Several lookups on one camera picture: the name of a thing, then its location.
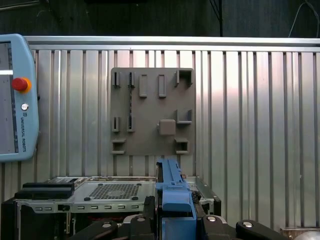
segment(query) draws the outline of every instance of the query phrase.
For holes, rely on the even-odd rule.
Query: vent slot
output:
[[[131,199],[138,195],[139,187],[136,184],[104,184],[97,186],[89,197],[96,200]]]

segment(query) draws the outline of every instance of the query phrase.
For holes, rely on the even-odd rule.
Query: cable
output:
[[[300,12],[301,8],[305,4],[313,11],[313,14],[314,14],[314,16],[315,16],[315,18],[317,20],[316,38],[318,38],[318,36],[319,36],[319,24],[320,24],[319,15],[318,15],[317,11],[315,10],[314,6],[310,2],[308,2],[308,0],[304,0],[304,2],[300,4],[298,10],[296,11],[296,14],[295,14],[295,17],[294,17],[294,21],[293,21],[292,27],[290,29],[288,38],[290,38],[290,36],[291,36],[291,33],[292,33],[293,29],[294,29],[294,26],[296,24],[296,21],[297,21],[297,18],[298,18],[298,15],[299,15],[299,12]]]
[[[0,6],[0,12],[9,11],[9,10],[17,10],[22,9],[26,7],[33,7],[36,5],[39,5],[41,2],[39,0],[37,1],[29,1],[25,3],[16,3],[12,5],[6,5],[6,6]]]
[[[218,0],[218,1],[219,1],[219,7],[216,3],[216,0],[209,0],[212,10],[219,21],[220,37],[223,37],[222,0]]]
[[[216,2],[214,2],[214,4],[213,4],[211,0],[209,0],[209,1],[210,1],[210,4],[211,4],[211,6],[212,6],[212,9],[213,9],[213,11],[214,11],[214,14],[215,14],[216,18],[220,21],[219,16],[218,16],[218,13],[217,13],[217,10],[216,10],[215,7],[214,7],[214,4],[216,5]]]

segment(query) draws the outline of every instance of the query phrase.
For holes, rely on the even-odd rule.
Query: red emergency stop button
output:
[[[28,88],[28,82],[21,77],[13,79],[11,85],[14,90],[19,92],[25,91]]]

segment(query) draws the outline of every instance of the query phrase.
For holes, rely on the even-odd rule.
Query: dark background wall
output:
[[[84,0],[50,1],[51,11],[43,5],[0,11],[0,33],[104,36],[220,35],[219,21],[209,0],[137,0],[137,3],[90,4]],[[0,0],[0,6],[23,2],[26,0]],[[320,1],[309,2],[320,13]],[[286,38],[301,3],[303,0],[222,0],[223,36]],[[292,37],[315,37],[316,22],[312,11],[304,5]]]

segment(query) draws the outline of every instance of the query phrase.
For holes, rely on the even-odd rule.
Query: metal screw head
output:
[[[244,225],[245,227],[247,227],[247,228],[252,228],[252,227],[253,227],[252,223],[251,223],[251,222],[248,222],[248,221],[244,221],[244,222],[243,222],[243,225]]]
[[[217,219],[214,216],[208,216],[207,218],[210,222],[215,222]]]
[[[28,110],[28,108],[29,108],[29,105],[26,104],[26,103],[24,103],[24,104],[21,105],[21,109],[22,109],[23,111]]]
[[[110,228],[111,227],[111,224],[108,223],[108,222],[105,222],[103,225],[102,225],[103,228],[107,229],[107,228]]]

